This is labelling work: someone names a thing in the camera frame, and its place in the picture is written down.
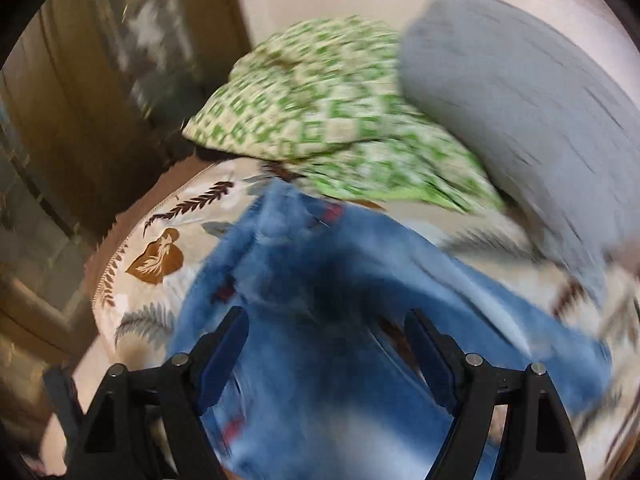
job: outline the gray cushion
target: gray cushion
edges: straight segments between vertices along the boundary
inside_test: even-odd
[[[580,48],[498,0],[433,0],[401,40],[404,97],[482,160],[590,296],[637,232],[640,113]]]

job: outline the brown leaf print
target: brown leaf print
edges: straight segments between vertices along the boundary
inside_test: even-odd
[[[127,273],[145,283],[161,283],[165,276],[180,269],[184,263],[182,251],[174,245],[179,237],[178,229],[165,229],[158,240],[146,246],[145,252],[129,266]]]
[[[302,176],[299,173],[289,171],[279,160],[265,161],[262,164],[262,169],[265,173],[277,176],[279,179],[282,179],[285,182],[293,182],[294,180]]]
[[[215,200],[220,200],[224,195],[229,193],[229,189],[234,186],[233,182],[228,180],[222,180],[220,182],[216,182],[213,186],[209,188],[207,192],[204,192],[201,195],[198,195],[194,198],[190,198],[185,200],[184,202],[180,202],[177,206],[172,208],[167,213],[158,213],[153,215],[149,220],[145,223],[145,228],[142,231],[144,235],[146,229],[156,220],[171,220],[178,215],[184,215],[185,213],[189,213],[191,211],[196,211],[196,209],[202,209],[204,206],[214,202]]]
[[[580,283],[575,280],[571,280],[564,289],[561,291],[558,298],[558,302],[551,310],[551,315],[554,319],[561,319],[564,314],[567,314],[577,301],[584,298],[585,292]]]
[[[122,255],[124,251],[129,247],[128,244],[122,244],[121,247],[116,251],[115,256],[109,262],[107,269],[104,271],[102,275],[102,306],[116,306],[116,303],[113,299],[113,276],[116,274],[116,270],[118,269],[118,262],[122,260]]]

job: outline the metal screw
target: metal screw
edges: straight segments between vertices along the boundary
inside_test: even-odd
[[[546,374],[546,366],[543,363],[533,363],[531,371],[536,375],[544,375]]]
[[[111,377],[117,377],[121,373],[123,373],[124,370],[126,370],[125,365],[121,365],[120,363],[117,363],[109,368],[108,373]]]
[[[174,366],[184,366],[189,362],[189,354],[180,352],[171,358],[171,364]]]
[[[478,354],[467,354],[465,356],[465,361],[472,366],[480,366],[482,362],[484,362],[484,359],[482,359],[482,356],[479,356]]]

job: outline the patterned bedspread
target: patterned bedspread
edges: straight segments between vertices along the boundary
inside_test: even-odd
[[[118,361],[130,369],[163,361],[164,343],[200,262],[276,177],[293,176],[277,163],[229,160],[203,170],[142,218],[111,257],[92,301],[98,329]],[[607,301],[598,310],[500,213],[465,216],[424,203],[357,203],[385,212],[561,322],[608,343],[612,385],[599,405],[573,424],[587,478],[611,478],[633,449],[640,425],[635,277],[611,266]]]

